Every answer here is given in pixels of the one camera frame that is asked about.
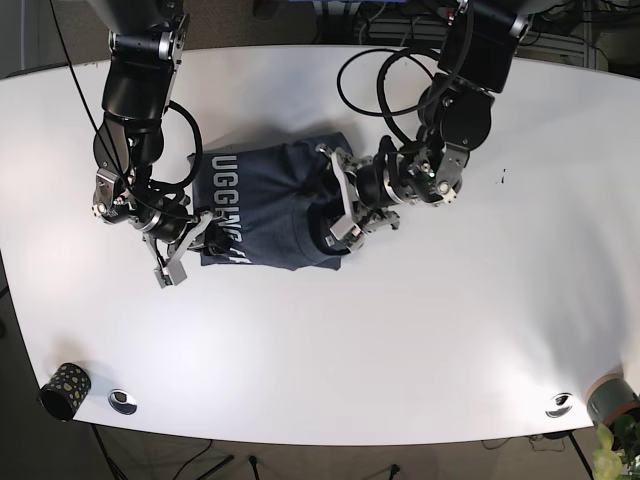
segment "black cable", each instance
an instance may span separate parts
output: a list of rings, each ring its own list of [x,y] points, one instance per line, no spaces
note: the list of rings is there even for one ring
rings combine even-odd
[[[364,52],[360,52],[359,54],[349,59],[338,72],[338,78],[337,78],[338,95],[340,95],[340,98],[345,103],[345,105],[347,105],[354,112],[359,113],[361,115],[368,116],[368,117],[377,117],[377,118],[397,117],[400,115],[406,115],[407,113],[413,113],[431,105],[433,102],[437,101],[439,97],[453,84],[453,82],[458,77],[458,73],[460,73],[460,70],[462,69],[462,65],[464,64],[464,61],[467,57],[467,53],[469,52],[469,47],[471,45],[471,38],[473,34],[473,13],[474,13],[474,0],[469,0],[467,3],[467,12],[466,12],[467,28],[465,31],[465,36],[464,36],[464,41],[462,44],[462,51],[460,52],[460,56],[458,57],[456,64],[451,70],[451,73],[449,73],[449,75],[447,76],[447,79],[425,101],[418,103],[413,107],[405,108],[403,110],[398,110],[396,112],[391,112],[391,111],[370,112],[368,110],[363,110],[362,108],[355,106],[353,103],[347,100],[342,90],[342,75],[344,74],[346,67],[348,67],[356,58],[362,56]],[[378,84],[380,84],[380,82],[384,83],[384,79],[391,65],[393,65],[395,62],[397,62],[402,58],[410,58],[410,55],[418,54],[418,53],[429,56],[431,58],[439,58],[438,54],[435,51],[431,50],[430,48],[419,49],[416,47],[409,47],[404,50],[397,51],[393,55],[391,55],[382,65],[380,72],[378,73]]]
[[[185,215],[178,215],[178,214],[174,214],[171,212],[167,212],[165,210],[162,210],[158,207],[153,207],[151,205],[149,205],[148,203],[143,202],[142,200],[140,200],[138,197],[135,196],[135,194],[132,192],[131,189],[131,185],[129,184],[129,182],[127,181],[126,177],[124,176],[124,173],[122,172],[122,170],[120,169],[120,159],[118,158],[118,152],[115,148],[114,142],[113,142],[113,138],[111,137],[111,132],[109,130],[109,127],[107,125],[106,130],[107,130],[107,135],[109,136],[109,139],[111,140],[111,146],[113,148],[114,154],[116,156],[117,162],[115,162],[113,160],[113,157],[111,156],[111,153],[109,152],[109,149],[107,148],[107,145],[104,142],[104,139],[102,138],[102,135],[99,134],[98,132],[98,126],[96,125],[96,122],[93,119],[93,115],[91,115],[91,111],[89,110],[89,106],[87,105],[87,101],[84,97],[84,93],[82,92],[82,88],[80,88],[80,83],[78,82],[78,77],[76,77],[76,72],[73,68],[73,64],[71,63],[71,58],[69,57],[69,52],[67,50],[67,45],[64,41],[64,37],[62,35],[62,29],[60,28],[60,24],[58,23],[58,17],[56,15],[56,10],[53,6],[53,0],[49,0],[49,6],[51,7],[51,13],[53,15],[53,22],[56,26],[56,30],[58,32],[58,38],[60,39],[60,43],[62,44],[62,50],[64,52],[64,56],[65,59],[67,61],[67,65],[69,66],[69,71],[71,72],[71,76],[73,77],[73,82],[75,83],[76,86],[76,90],[78,91],[78,94],[80,95],[80,100],[82,100],[82,105],[84,106],[84,110],[87,113],[87,117],[89,117],[89,121],[91,122],[91,126],[93,127],[94,132],[96,133],[96,136],[100,139],[100,143],[102,144],[102,147],[104,148],[104,151],[106,152],[107,156],[109,157],[109,160],[111,161],[111,164],[114,166],[120,180],[124,183],[125,188],[127,189],[127,191],[131,194],[131,196],[137,201],[139,202],[141,205],[144,205],[147,208],[150,208],[152,210],[157,210],[160,213],[167,215],[169,217],[173,217],[173,218],[178,218],[180,220],[193,220],[194,217],[193,216],[185,216]]]
[[[597,47],[596,45],[594,45],[593,43],[589,43],[587,42],[584,38],[578,36],[578,35],[567,35],[567,37],[571,37],[571,38],[576,38],[578,40],[580,40],[582,43],[584,43],[585,45],[587,45],[588,47],[593,48],[594,50],[597,50],[598,52],[600,52],[602,54],[602,56],[605,58],[605,60],[607,62],[610,62],[609,58],[607,57],[607,54],[604,53],[604,50],[602,50],[600,47]]]
[[[600,0],[600,1],[606,5],[611,5],[612,7],[621,8],[622,10],[636,10],[640,8],[640,5],[618,5],[617,3],[610,2],[609,0]]]
[[[210,468],[209,470],[204,472],[202,475],[196,478],[196,480],[205,480],[207,477],[210,477],[211,475],[216,473],[218,470],[223,468],[225,465],[230,463],[234,458],[235,457],[233,455],[227,455],[220,463],[218,463],[215,467]]]
[[[540,40],[540,37],[542,36],[542,30],[538,30],[538,35],[536,36],[535,40],[531,43],[521,43],[520,46],[521,47],[530,47],[532,45],[535,45],[536,43],[538,43],[538,41]]]
[[[576,450],[578,457],[580,457],[580,461],[582,462],[582,466],[587,472],[587,475],[589,475],[589,478],[593,480],[593,471],[591,470],[591,465],[589,465],[589,462],[587,462],[587,459],[585,458],[584,453],[582,453],[582,449],[580,448],[580,445],[578,445],[576,438],[573,436],[573,432],[569,433],[569,440],[571,440],[571,444],[573,445],[573,448]]]
[[[392,50],[390,48],[373,48],[373,49],[370,49],[370,50],[365,50],[363,52],[360,52],[360,53],[354,55],[353,57],[351,57],[349,60],[347,60],[347,63],[345,63],[342,66],[342,68],[340,69],[340,72],[338,72],[338,95],[340,95],[340,98],[342,98],[342,100],[347,104],[347,106],[349,106],[349,103],[348,103],[348,100],[346,100],[346,97],[344,96],[344,92],[342,91],[342,75],[343,75],[345,69],[352,62],[356,61],[358,58],[363,57],[365,55],[369,55],[371,53],[391,53],[391,54],[394,54],[396,52],[397,52],[397,50]],[[433,74],[429,71],[429,69],[427,67],[425,67],[422,63],[420,63],[418,60],[416,60],[413,57],[407,57],[407,58],[409,60],[411,60],[413,63],[415,63],[416,65],[418,65],[418,67],[420,67],[422,69],[422,71],[425,72],[428,75],[428,77],[433,81]],[[394,125],[395,125],[395,122],[392,122],[392,124],[389,125],[389,129],[393,132],[393,134],[396,137],[398,137],[398,139],[400,139],[400,141],[403,142],[403,143],[410,142],[410,140],[402,132],[402,130],[400,130],[397,126],[394,126]]]
[[[437,55],[433,55],[433,54],[435,54],[435,52],[433,52],[433,50],[431,50],[431,49],[424,50],[424,51],[419,49],[419,48],[415,49],[415,50],[414,49],[415,49],[415,47],[409,47],[407,49],[408,53],[406,55],[406,58],[410,58],[410,59],[415,60],[411,55],[423,55],[423,56],[427,56],[427,57],[431,58],[432,60],[436,60],[436,61],[438,60],[438,56]],[[385,88],[384,88],[384,82],[385,82],[386,74],[389,71],[389,68],[391,67],[391,64],[389,64],[388,67],[385,67],[385,64],[383,64],[382,68],[378,72],[378,78],[376,80],[376,95],[378,97],[378,104],[380,105],[380,110],[383,113],[390,112],[389,103],[387,102],[387,95],[386,95]],[[431,75],[431,72],[429,72],[429,69],[427,69],[426,67],[425,67],[425,69],[427,71],[427,75],[429,75],[429,78],[433,82],[433,76]],[[387,124],[387,127],[389,128],[389,130],[391,130],[393,132],[393,134],[396,137],[398,137],[398,139],[404,145],[407,145],[407,144],[411,143],[411,139],[409,139],[409,137],[407,135],[405,135],[405,133],[400,129],[400,127],[398,127],[398,125],[394,121],[393,117],[384,117],[384,121]]]
[[[534,452],[553,452],[553,453],[562,453],[566,450],[567,446],[564,443],[564,438],[559,439],[562,442],[562,448],[536,448],[534,442],[539,442],[544,439],[544,435],[530,435],[527,437],[529,440],[529,445],[531,445],[531,450]]]
[[[111,471],[113,478],[115,480],[128,480],[127,476],[124,473],[122,473],[122,470],[120,470],[120,467],[118,467],[116,462],[114,462],[113,459],[109,456],[109,453],[107,452],[107,448],[104,446],[104,443],[102,442],[102,437],[100,436],[100,432],[98,432],[98,428],[93,423],[91,424],[91,430],[93,430],[93,435],[96,437],[96,440],[98,441],[98,446],[100,447],[102,456],[107,462],[107,465],[109,466],[109,470]]]
[[[251,465],[251,469],[253,470],[253,476],[255,480],[260,480],[260,473],[258,473],[258,459],[251,455],[249,457],[249,464]]]
[[[502,442],[501,444],[495,446],[495,447],[487,447],[485,445],[484,442],[486,442],[486,440],[481,440],[480,443],[482,444],[483,448],[485,450],[498,450],[499,448],[504,447],[507,443],[509,443],[511,440],[513,440],[513,437],[507,438],[504,442]]]
[[[189,172],[189,175],[187,175],[187,177],[181,182],[172,184],[172,183],[165,183],[165,182],[158,182],[156,180],[151,180],[149,184],[152,187],[158,188],[161,191],[167,190],[169,192],[175,193],[176,190],[179,190],[179,191],[184,190],[196,179],[196,176],[200,171],[200,167],[202,166],[203,147],[202,147],[202,134],[200,133],[200,128],[198,127],[198,122],[196,122],[196,119],[193,118],[193,116],[182,105],[174,102],[173,100],[169,102],[169,108],[171,110],[178,112],[180,115],[182,115],[185,118],[185,120],[189,123],[189,126],[193,131],[193,140],[196,144],[196,153],[193,159],[193,166],[191,167],[191,171]]]
[[[180,470],[178,470],[178,472],[174,475],[173,480],[176,480],[178,478],[178,475],[180,475],[180,473],[182,473],[182,470],[185,469],[185,467],[187,465],[189,465],[191,462],[193,462],[196,458],[198,458],[201,455],[204,455],[207,450],[209,450],[211,448],[211,446],[213,445],[213,440],[209,440],[209,444],[207,445],[207,448],[205,448],[204,450],[202,450],[200,453],[194,455],[193,457],[191,457],[189,460],[187,460],[181,467]]]

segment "black cable on floor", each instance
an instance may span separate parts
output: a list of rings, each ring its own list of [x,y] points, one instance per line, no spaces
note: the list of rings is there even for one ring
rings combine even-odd
[[[260,480],[260,474],[258,473],[258,459],[251,455],[249,457],[249,464],[251,465],[251,469],[253,470],[253,476],[256,480]]]
[[[587,462],[587,459],[582,453],[582,449],[580,448],[580,445],[578,445],[576,438],[573,436],[573,432],[569,433],[569,440],[571,440],[571,444],[573,445],[573,448],[576,449],[576,453],[578,454],[578,457],[580,457],[580,461],[582,462],[584,469],[587,471],[589,478],[593,480],[593,471],[591,470],[591,465],[589,465],[589,462]]]
[[[100,451],[102,452],[102,456],[107,462],[107,465],[109,466],[109,470],[111,471],[111,474],[113,475],[114,480],[129,480],[127,476],[122,472],[122,470],[120,470],[120,467],[116,465],[116,462],[114,462],[113,459],[109,456],[109,453],[107,453],[107,449],[104,446],[104,443],[102,442],[102,437],[100,436],[100,432],[98,432],[98,428],[93,423],[91,424],[91,429],[93,430],[93,435],[96,437],[96,440],[98,441],[98,445],[100,446]]]
[[[227,463],[231,462],[234,458],[235,457],[233,455],[227,455],[220,463],[218,463],[215,467],[210,468],[209,470],[204,472],[202,475],[196,478],[196,480],[205,480],[206,478],[210,477],[211,475],[216,473],[218,470],[220,470],[222,467],[224,467]]]
[[[173,477],[173,480],[176,480],[180,476],[180,473],[182,472],[182,470],[184,470],[186,468],[187,465],[189,465],[191,462],[193,462],[199,456],[204,455],[207,452],[207,450],[209,450],[211,448],[212,445],[213,445],[213,440],[209,440],[209,443],[207,444],[207,446],[206,446],[206,448],[204,450],[202,450],[200,453],[195,454],[193,457],[191,457],[189,460],[187,460],[185,463],[183,463],[182,466],[180,467],[180,469],[178,470],[178,472]]]

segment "metal bracket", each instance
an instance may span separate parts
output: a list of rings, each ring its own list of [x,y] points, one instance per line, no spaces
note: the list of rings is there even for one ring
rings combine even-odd
[[[469,151],[450,143],[446,144],[442,162],[436,173],[436,192],[442,197],[441,202],[433,205],[453,202],[457,196],[454,187],[462,180],[462,170],[469,160]]]
[[[340,242],[353,252],[364,245],[364,232],[358,226],[356,214],[353,211],[353,202],[357,201],[357,196],[342,170],[339,158],[338,152],[331,152],[331,167],[340,185],[344,215],[331,226],[330,230]]]
[[[171,255],[169,255],[167,260],[165,260],[158,251],[157,241],[149,234],[145,234],[143,236],[143,240],[158,263],[158,267],[154,270],[154,273],[161,288],[171,285],[179,285],[187,279],[187,273],[182,266],[180,259],[187,252],[196,238],[207,229],[213,219],[213,213],[211,212],[203,212],[200,214],[200,221],[198,224],[189,230],[182,239],[182,242],[180,242],[180,245]]]

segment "dark blue t-shirt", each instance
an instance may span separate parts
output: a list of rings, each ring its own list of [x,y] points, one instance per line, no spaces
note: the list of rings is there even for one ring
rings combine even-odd
[[[340,268],[345,251],[329,222],[314,214],[341,205],[330,162],[316,152],[319,144],[351,153],[344,135],[336,133],[262,150],[204,154],[193,183],[194,208],[224,214],[220,225],[233,245],[225,255],[203,254],[202,265]],[[323,180],[328,177],[334,181]]]

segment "gray floor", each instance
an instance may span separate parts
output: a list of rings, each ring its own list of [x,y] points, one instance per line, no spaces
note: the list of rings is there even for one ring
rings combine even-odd
[[[0,4],[0,16],[6,14],[4,18],[9,19],[19,11],[19,0],[6,1],[8,3]],[[5,73],[20,69],[21,62],[26,63],[26,67],[34,67],[62,61],[47,1],[25,1],[32,33],[27,44],[28,55],[20,59],[15,52],[8,52],[0,62]],[[74,63],[107,57],[106,29],[85,2],[56,0],[56,8]],[[285,5],[270,21],[252,18],[251,0],[186,0],[186,9],[194,14],[189,48],[302,44],[309,43],[315,36],[315,14],[309,4]],[[15,40],[15,31],[9,26],[0,28],[0,40],[5,45]],[[0,275],[0,289],[4,285],[5,279]],[[0,319],[7,327],[6,337],[0,339],[0,381],[4,385],[0,394],[0,478],[109,480],[110,473],[89,426],[79,422],[58,423],[36,403],[38,385],[10,296],[0,300]],[[171,480],[179,466],[206,445],[202,439],[111,428],[101,431],[110,454],[131,480]],[[592,429],[579,431],[576,437],[590,457],[589,452],[596,444]],[[246,463],[250,454],[259,457],[263,480],[386,480],[388,473],[384,470],[392,463],[402,468],[398,479],[411,480],[588,478],[568,441],[530,442],[517,438],[501,444],[502,441],[490,441],[484,445],[470,442],[335,448],[220,441],[186,468],[180,478],[197,478],[226,454],[233,454],[236,459],[211,478],[252,479]]]

